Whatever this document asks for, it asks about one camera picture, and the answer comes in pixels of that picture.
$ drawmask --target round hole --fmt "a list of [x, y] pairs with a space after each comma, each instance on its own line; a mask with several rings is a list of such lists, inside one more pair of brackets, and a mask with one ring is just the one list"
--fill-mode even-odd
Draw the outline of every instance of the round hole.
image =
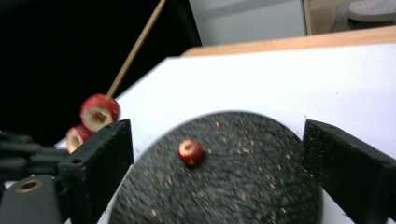
[[74, 159], [74, 160], [72, 160], [72, 162], [74, 164], [79, 164], [79, 163], [82, 163], [82, 159]]
[[17, 188], [17, 192], [26, 193], [38, 189], [43, 182], [41, 180], [29, 180]]

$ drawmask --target apple slice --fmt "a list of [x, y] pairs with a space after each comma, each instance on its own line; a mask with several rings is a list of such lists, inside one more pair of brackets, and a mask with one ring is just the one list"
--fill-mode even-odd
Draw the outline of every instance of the apple slice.
[[87, 141], [94, 133], [85, 125], [79, 124], [72, 127], [66, 134], [66, 146], [69, 153], [74, 152], [79, 146]]
[[186, 139], [178, 146], [178, 156], [184, 164], [192, 166], [204, 158], [204, 149], [193, 139]]
[[119, 103], [101, 93], [96, 93], [85, 100], [79, 112], [82, 123], [95, 133], [107, 124], [117, 121], [119, 115]]

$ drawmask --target small apple piece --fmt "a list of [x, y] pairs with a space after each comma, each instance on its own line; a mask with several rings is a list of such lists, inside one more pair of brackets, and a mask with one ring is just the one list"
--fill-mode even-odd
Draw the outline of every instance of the small apple piece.
[[83, 124], [72, 127], [66, 134], [67, 151], [71, 154], [93, 134], [94, 133], [87, 129]]
[[184, 164], [192, 166], [204, 158], [204, 149], [193, 139], [186, 139], [178, 146], [178, 156]]
[[79, 112], [82, 123], [95, 133], [107, 124], [117, 121], [119, 115], [119, 103], [101, 93], [96, 93], [85, 100]]

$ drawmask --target black background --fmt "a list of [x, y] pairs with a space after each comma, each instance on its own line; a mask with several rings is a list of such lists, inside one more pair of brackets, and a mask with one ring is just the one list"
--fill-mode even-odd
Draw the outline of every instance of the black background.
[[[0, 130], [43, 146], [61, 140], [80, 123], [83, 101], [107, 93], [157, 4], [0, 2]], [[114, 97], [165, 57], [200, 45], [188, 0], [168, 0]]]

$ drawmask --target cored apple slice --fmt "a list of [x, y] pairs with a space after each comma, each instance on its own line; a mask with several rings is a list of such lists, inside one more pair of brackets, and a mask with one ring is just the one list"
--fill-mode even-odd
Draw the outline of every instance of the cored apple slice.
[[66, 146], [69, 153], [74, 152], [79, 146], [81, 146], [85, 141], [87, 141], [93, 132], [87, 129], [85, 125], [79, 124], [72, 127], [67, 131], [66, 134]]
[[97, 132], [107, 124], [119, 119], [120, 106], [113, 98], [96, 93], [82, 104], [79, 112], [82, 123], [92, 132]]
[[178, 156], [184, 164], [192, 166], [204, 158], [204, 149], [193, 139], [186, 139], [178, 147]]

